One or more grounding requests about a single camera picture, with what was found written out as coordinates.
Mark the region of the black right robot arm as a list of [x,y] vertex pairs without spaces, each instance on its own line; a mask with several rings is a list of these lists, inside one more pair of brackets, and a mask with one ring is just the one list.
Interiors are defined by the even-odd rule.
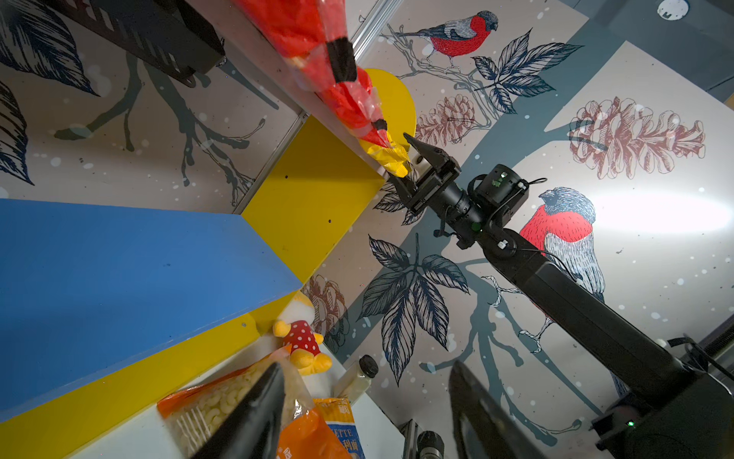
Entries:
[[648,338],[508,227],[526,201],[526,180],[499,164],[460,189],[460,166],[450,155],[417,139],[410,144],[428,168],[418,181],[394,179],[401,202],[414,212],[434,210],[440,233],[455,235],[459,248],[480,246],[502,277],[627,384],[628,393],[592,422],[599,449],[615,458],[732,457],[730,391]]

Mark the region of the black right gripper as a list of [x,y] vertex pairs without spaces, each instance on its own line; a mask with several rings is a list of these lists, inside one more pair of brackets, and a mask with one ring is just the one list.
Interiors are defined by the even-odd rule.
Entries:
[[418,179],[407,175],[403,178],[390,175],[388,183],[395,187],[401,204],[414,213],[432,210],[439,218],[439,229],[483,230],[487,222],[476,191],[477,180],[466,187],[456,184],[461,169],[456,160],[442,148],[424,143],[404,133],[407,143],[430,164],[430,168]]

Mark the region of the yellow Pastatime pack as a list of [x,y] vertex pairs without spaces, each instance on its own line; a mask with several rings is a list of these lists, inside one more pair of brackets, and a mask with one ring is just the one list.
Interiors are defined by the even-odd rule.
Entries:
[[363,139],[359,140],[362,149],[376,160],[387,172],[398,178],[405,178],[412,171],[408,152],[410,145],[406,141],[396,142],[391,134],[384,131],[390,147],[383,147]]

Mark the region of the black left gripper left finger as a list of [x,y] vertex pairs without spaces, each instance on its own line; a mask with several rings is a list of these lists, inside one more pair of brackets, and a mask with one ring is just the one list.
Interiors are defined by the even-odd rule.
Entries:
[[284,402],[284,371],[273,363],[192,458],[275,458]]

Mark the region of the red spaghetti pack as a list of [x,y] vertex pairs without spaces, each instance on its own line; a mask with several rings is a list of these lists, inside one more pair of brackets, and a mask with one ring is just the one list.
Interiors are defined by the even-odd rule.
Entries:
[[234,3],[314,93],[357,81],[343,0],[239,0]]
[[317,94],[357,139],[389,148],[382,102],[367,72],[357,67],[355,81],[338,82]]

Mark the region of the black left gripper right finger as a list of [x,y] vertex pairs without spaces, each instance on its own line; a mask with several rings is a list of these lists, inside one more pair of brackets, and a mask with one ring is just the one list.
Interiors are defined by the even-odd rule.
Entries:
[[449,395],[459,458],[545,458],[460,361],[451,368]]

